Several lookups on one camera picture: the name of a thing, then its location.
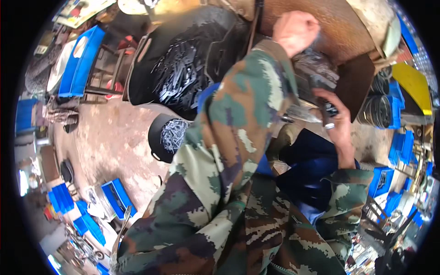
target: red object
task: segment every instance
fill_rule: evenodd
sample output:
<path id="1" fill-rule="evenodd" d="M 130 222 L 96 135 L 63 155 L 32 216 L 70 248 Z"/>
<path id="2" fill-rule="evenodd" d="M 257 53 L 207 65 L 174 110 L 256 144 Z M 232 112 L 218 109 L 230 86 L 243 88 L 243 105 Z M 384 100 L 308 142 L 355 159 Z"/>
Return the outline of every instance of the red object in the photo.
<path id="1" fill-rule="evenodd" d="M 126 36 L 125 38 L 126 38 L 128 41 L 132 42 L 136 47 L 138 46 L 137 42 L 133 40 L 133 37 L 132 37 L 131 35 Z M 121 49 L 126 49 L 126 48 L 128 48 L 128 47 L 130 47 L 130 44 L 128 44 L 125 40 L 121 40 L 121 41 L 119 42 L 119 45 L 118 45 L 117 49 L 118 49 L 118 50 L 121 50 Z M 128 55 L 130 55 L 130 54 L 132 54 L 132 53 L 134 53 L 134 52 L 135 52 L 135 51 L 126 51 L 125 53 L 128 54 Z"/>
<path id="2" fill-rule="evenodd" d="M 111 87 L 111 80 L 109 80 L 109 82 L 107 82 L 106 89 L 110 89 L 110 87 Z M 124 87 L 122 86 L 121 83 L 116 82 L 114 84 L 114 90 L 117 91 L 117 92 L 123 93 L 124 92 Z M 122 95 L 106 95 L 105 98 L 107 100 L 109 100 L 109 99 L 118 99 L 121 96 Z"/>
<path id="3" fill-rule="evenodd" d="M 49 208 L 48 207 L 46 207 L 45 209 L 44 209 L 44 215 L 46 216 L 46 219 L 47 220 L 51 220 L 51 219 L 53 219 L 54 217 L 52 217 L 52 214 L 51 214 L 51 211 L 49 210 Z"/>

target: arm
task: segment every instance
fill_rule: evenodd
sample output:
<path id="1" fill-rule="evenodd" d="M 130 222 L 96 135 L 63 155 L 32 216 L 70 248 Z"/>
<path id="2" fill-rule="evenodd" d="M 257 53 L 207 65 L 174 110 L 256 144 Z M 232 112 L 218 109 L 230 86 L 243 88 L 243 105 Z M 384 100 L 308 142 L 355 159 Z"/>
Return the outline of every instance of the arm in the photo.
<path id="1" fill-rule="evenodd" d="M 350 233 L 357 231 L 373 175 L 373 171 L 340 169 L 327 178 L 332 186 L 332 196 L 328 210 L 316 223 L 316 229 L 342 265 L 350 254 Z"/>
<path id="2" fill-rule="evenodd" d="M 333 193 L 328 210 L 317 222 L 316 229 L 344 265 L 352 247 L 350 233 L 357 231 L 374 173 L 356 170 L 347 107 L 332 92 L 316 89 L 314 94 L 327 99 L 338 110 L 338 115 L 334 117 L 335 127 L 327 132 L 336 148 L 339 167 L 326 179 L 330 181 Z"/>
<path id="3" fill-rule="evenodd" d="M 229 70 L 186 131 L 166 182 L 127 231 L 119 257 L 182 242 L 211 222 L 220 205 L 248 182 L 269 144 L 272 123 L 283 112 L 287 83 L 279 60 L 291 66 L 283 48 L 265 40 Z"/>
<path id="4" fill-rule="evenodd" d="M 294 18 L 284 24 L 290 26 L 288 30 L 295 29 L 290 33 L 298 37 L 295 47 L 282 35 L 274 35 L 278 43 L 262 41 L 228 71 L 216 93 L 205 101 L 185 133 L 166 182 L 144 216 L 127 231 L 117 270 L 145 271 L 166 261 L 165 255 L 175 255 L 176 249 L 194 243 L 204 258 L 221 251 L 244 210 L 243 190 L 249 192 L 247 183 L 267 149 L 273 122 L 288 106 L 283 104 L 285 96 L 296 91 L 290 58 L 319 31 L 317 24 L 309 25 L 311 18 L 316 20 L 310 14 L 291 15 Z"/>

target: jacket zipper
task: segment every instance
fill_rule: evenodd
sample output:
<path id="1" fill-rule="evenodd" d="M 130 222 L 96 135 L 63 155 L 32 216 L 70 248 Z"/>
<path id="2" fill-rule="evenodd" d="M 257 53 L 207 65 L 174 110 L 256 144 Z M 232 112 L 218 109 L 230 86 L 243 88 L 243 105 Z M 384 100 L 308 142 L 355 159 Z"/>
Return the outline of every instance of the jacket zipper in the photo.
<path id="1" fill-rule="evenodd" d="M 270 265 L 273 266 L 273 267 L 275 267 L 275 269 L 278 269 L 278 270 L 279 270 L 280 272 L 282 272 L 283 274 L 287 274 L 287 275 L 297 275 L 296 273 L 293 273 L 293 272 L 291 272 L 291 271 L 288 271 L 287 269 L 282 268 L 282 267 L 280 267 L 279 265 L 274 264 L 274 263 L 272 263 L 272 262 L 270 262 Z"/>

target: pile of nails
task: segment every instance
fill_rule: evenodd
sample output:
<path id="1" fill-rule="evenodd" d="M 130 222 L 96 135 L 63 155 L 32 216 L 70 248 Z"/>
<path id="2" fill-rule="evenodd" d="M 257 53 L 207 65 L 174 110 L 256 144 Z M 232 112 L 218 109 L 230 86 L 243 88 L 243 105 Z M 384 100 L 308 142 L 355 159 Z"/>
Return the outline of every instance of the pile of nails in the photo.
<path id="1" fill-rule="evenodd" d="M 175 118 L 168 121 L 161 132 L 161 144 L 169 153 L 175 154 L 183 142 L 183 136 L 190 124 L 182 119 Z"/>

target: person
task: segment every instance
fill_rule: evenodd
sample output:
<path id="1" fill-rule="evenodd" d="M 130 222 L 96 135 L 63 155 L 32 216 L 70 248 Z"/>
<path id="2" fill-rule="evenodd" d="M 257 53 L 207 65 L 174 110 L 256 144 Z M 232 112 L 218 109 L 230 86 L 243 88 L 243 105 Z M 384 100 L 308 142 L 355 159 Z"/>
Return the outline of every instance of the person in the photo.
<path id="1" fill-rule="evenodd" d="M 345 274 L 373 173 L 356 169 L 350 112 L 337 96 L 314 91 L 339 111 L 328 130 L 337 170 L 320 180 L 330 199 L 314 225 L 273 177 L 255 173 L 291 100 L 290 58 L 318 32 L 311 14 L 284 13 L 273 40 L 229 70 L 186 131 L 143 217 L 115 244 L 113 274 Z M 290 148 L 290 138 L 277 140 L 283 146 L 275 147 Z"/>

